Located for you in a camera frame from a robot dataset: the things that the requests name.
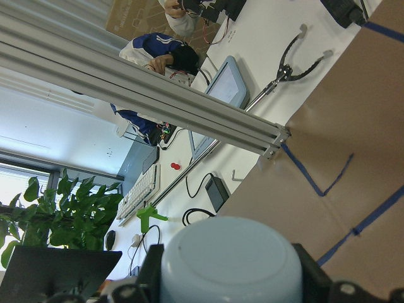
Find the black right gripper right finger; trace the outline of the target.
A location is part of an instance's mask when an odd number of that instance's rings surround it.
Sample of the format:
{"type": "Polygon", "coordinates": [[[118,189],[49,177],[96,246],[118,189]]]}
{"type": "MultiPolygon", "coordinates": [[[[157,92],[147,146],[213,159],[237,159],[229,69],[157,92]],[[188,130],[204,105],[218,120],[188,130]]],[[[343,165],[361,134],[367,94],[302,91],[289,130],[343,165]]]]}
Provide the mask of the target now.
{"type": "Polygon", "coordinates": [[[403,302],[402,288],[392,290],[388,299],[381,299],[353,282],[332,281],[302,244],[293,243],[292,246],[302,265],[303,302],[403,302]]]}

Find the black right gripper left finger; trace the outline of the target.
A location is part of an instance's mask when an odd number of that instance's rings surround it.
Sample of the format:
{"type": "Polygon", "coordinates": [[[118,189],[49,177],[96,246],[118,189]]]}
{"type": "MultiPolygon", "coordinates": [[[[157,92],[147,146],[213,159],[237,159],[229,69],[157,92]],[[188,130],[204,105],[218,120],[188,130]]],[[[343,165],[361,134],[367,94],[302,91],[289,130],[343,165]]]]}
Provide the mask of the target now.
{"type": "Polygon", "coordinates": [[[135,280],[119,281],[109,294],[102,295],[101,302],[160,302],[163,244],[151,245],[135,280]]]}

